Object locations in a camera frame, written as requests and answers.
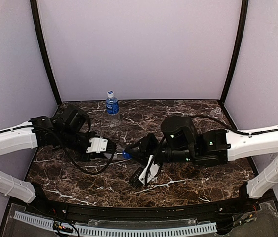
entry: brown marble surface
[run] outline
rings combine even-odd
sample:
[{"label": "brown marble surface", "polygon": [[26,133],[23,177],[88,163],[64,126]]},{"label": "brown marble surface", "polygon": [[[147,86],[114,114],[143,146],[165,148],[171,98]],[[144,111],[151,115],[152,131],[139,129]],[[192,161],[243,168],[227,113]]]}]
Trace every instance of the brown marble surface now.
[{"label": "brown marble surface", "polygon": [[[92,121],[91,130],[117,142],[120,151],[149,132],[154,132],[160,140],[161,122],[171,115],[209,115],[218,106],[213,100],[120,101],[122,124],[111,129],[104,101],[70,103],[86,111]],[[58,112],[67,105],[64,103]],[[195,119],[194,123],[200,133],[208,121]],[[221,128],[212,122],[209,126]],[[78,163],[90,171],[105,165],[104,160]],[[54,151],[49,146],[38,151],[27,181],[41,184],[50,200],[107,207],[168,207],[235,198],[239,186],[254,177],[246,158],[210,168],[172,163],[163,165],[153,184],[134,189],[128,180],[139,166],[133,160],[117,156],[106,171],[91,176],[77,170],[62,150]]]}]

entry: black vertical pole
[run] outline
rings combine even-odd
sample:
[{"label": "black vertical pole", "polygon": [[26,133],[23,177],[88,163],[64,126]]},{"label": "black vertical pole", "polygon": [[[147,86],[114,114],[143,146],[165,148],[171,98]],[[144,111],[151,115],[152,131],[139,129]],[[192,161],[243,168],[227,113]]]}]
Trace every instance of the black vertical pole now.
[{"label": "black vertical pole", "polygon": [[51,70],[51,66],[50,66],[50,62],[49,62],[49,58],[48,58],[48,54],[47,54],[47,49],[46,49],[46,45],[45,45],[45,40],[44,40],[44,36],[42,34],[37,0],[30,0],[30,2],[31,2],[33,21],[34,21],[34,25],[35,25],[35,31],[36,31],[36,35],[37,35],[37,40],[38,40],[38,44],[39,44],[41,57],[44,62],[45,70],[46,70],[46,73],[48,76],[48,80],[49,80],[52,92],[54,94],[57,105],[59,106],[59,105],[61,105],[62,101],[60,98],[59,91],[57,89],[54,75]]},{"label": "black vertical pole", "polygon": [[225,84],[223,87],[223,91],[221,94],[221,98],[220,98],[220,101],[223,104],[226,101],[226,98],[227,98],[227,95],[228,95],[228,92],[230,89],[232,77],[234,74],[234,70],[236,68],[239,51],[240,51],[240,47],[241,47],[241,42],[242,42],[242,37],[243,37],[243,32],[244,32],[247,8],[248,8],[248,0],[242,0],[237,37],[236,37],[236,41],[235,41],[234,48],[233,48],[233,53],[232,53],[232,58],[231,58],[230,66],[229,66],[228,75],[227,75],[227,78],[226,78],[226,81],[225,81]]}]

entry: water bottle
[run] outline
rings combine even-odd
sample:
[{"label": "water bottle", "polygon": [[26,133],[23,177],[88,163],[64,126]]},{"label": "water bottle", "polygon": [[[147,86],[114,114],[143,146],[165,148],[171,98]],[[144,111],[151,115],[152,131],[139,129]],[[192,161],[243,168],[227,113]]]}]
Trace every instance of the water bottle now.
[{"label": "water bottle", "polygon": [[118,99],[114,97],[114,91],[112,90],[107,93],[106,108],[107,108],[109,126],[111,127],[119,126],[120,125],[119,104],[118,104]]},{"label": "water bottle", "polygon": [[[209,114],[210,117],[213,117],[215,119],[218,119],[220,121],[223,120],[223,113],[222,113],[222,110],[220,107],[216,107],[215,109],[213,109],[210,114]],[[207,125],[206,125],[206,128],[205,128],[205,132],[208,132],[210,130],[213,130],[212,128],[212,125],[213,125],[213,121],[209,120],[207,122]]]}]

